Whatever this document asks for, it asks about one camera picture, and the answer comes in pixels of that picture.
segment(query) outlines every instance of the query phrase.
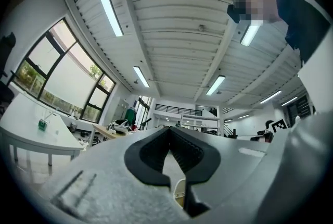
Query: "person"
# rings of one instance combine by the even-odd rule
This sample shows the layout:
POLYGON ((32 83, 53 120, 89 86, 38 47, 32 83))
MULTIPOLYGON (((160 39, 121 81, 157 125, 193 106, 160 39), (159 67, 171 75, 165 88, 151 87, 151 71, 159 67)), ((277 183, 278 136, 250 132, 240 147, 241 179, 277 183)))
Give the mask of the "person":
POLYGON ((265 142, 266 143, 270 143, 272 142, 274 135, 273 133, 270 131, 270 124, 273 123, 274 121, 272 120, 268 120, 265 123, 266 129, 264 130, 264 137, 265 137, 265 142))
POLYGON ((266 123, 265 123, 266 129, 264 130, 264 134, 270 132, 270 124, 273 123, 273 122, 274 121, 272 121, 272 120, 266 121, 266 123))
POLYGON ((293 49, 300 50, 304 63, 330 26, 327 18, 305 0, 235 0, 228 6, 227 13, 236 23, 240 20, 284 21, 288 25, 285 40, 293 49))

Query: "floor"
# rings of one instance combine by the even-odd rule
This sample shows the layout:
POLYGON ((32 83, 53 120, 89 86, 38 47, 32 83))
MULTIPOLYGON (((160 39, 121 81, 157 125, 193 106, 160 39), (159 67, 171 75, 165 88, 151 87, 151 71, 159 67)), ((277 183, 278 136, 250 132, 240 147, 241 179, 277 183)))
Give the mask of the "floor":
MULTIPOLYGON (((74 134, 81 144, 88 144, 88 136, 82 138, 80 133, 74 134)), ((70 156, 52 155, 52 166, 49 166, 48 155, 31 152, 17 148, 18 161, 14 162, 14 150, 10 146, 11 160, 16 176, 29 187, 38 191, 44 182, 54 173, 62 170, 70 162, 70 156)), ((173 192, 178 180, 184 179, 185 175, 172 154, 168 154, 164 161, 163 174, 171 179, 171 192, 173 192)))

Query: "green object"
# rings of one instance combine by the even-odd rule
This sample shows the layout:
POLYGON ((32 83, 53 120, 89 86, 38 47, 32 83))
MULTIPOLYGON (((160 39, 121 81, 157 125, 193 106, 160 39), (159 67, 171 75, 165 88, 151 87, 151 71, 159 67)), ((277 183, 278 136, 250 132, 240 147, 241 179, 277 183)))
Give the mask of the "green object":
POLYGON ((126 111, 126 115, 125 115, 125 119, 127 119, 127 121, 129 122, 130 125, 133 125, 133 120, 134 120, 134 115, 135 115, 135 111, 133 109, 128 109, 126 111))
POLYGON ((44 121, 43 119, 40 119, 40 121, 38 122, 38 128, 42 131, 45 131, 47 127, 47 122, 44 121))

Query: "ceiling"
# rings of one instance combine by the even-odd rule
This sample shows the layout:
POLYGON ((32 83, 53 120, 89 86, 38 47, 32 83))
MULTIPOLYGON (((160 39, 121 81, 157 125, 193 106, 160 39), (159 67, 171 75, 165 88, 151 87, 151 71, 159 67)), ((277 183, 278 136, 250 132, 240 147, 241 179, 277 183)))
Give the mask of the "ceiling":
POLYGON ((229 19, 232 1, 112 0, 122 37, 115 36, 100 0, 67 4, 114 74, 138 94, 256 107, 277 90, 282 91, 278 102, 305 92, 297 77, 298 54, 284 39, 286 25, 265 24, 245 47, 240 40, 248 23, 229 19), (138 79, 133 66, 140 66, 150 88, 133 84, 138 79), (226 77, 222 94, 206 96, 219 74, 226 77))

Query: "fluorescent light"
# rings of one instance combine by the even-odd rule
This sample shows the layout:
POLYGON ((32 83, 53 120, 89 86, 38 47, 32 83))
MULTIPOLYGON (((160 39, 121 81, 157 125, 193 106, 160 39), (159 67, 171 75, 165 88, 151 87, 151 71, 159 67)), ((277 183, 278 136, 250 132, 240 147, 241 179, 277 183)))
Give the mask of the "fluorescent light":
POLYGON ((248 26, 243 38, 240 43, 245 46, 249 46, 259 30, 259 27, 262 25, 262 22, 252 22, 250 26, 248 26))
POLYGON ((289 103, 291 103, 292 101, 295 101, 297 99, 297 96, 291 100, 289 100, 288 102, 284 103, 282 106, 288 105, 289 103))
POLYGON ((244 117, 248 117, 249 115, 245 115, 245 116, 242 116, 242 117, 239 117, 239 118, 244 118, 244 117))
POLYGON ((111 0, 100 0, 102 2, 104 11, 109 19, 109 22, 113 28, 113 31, 117 37, 124 35, 123 31, 118 22, 116 13, 114 12, 114 7, 111 0))
POLYGON ((142 71, 140 67, 133 67, 139 78, 141 79, 142 83, 144 84, 145 87, 149 88, 149 84, 145 79, 145 76, 142 74, 142 71))
POLYGON ((275 97, 276 95, 278 95, 280 93, 281 93, 281 91, 278 91, 277 93, 274 93, 270 97, 266 98, 264 101, 261 101, 260 104, 263 104, 263 103, 267 102, 268 100, 272 99, 273 97, 275 97))
POLYGON ((221 85, 221 83, 225 80, 225 76, 219 75, 215 80, 214 84, 210 87, 206 95, 212 95, 213 92, 221 85))

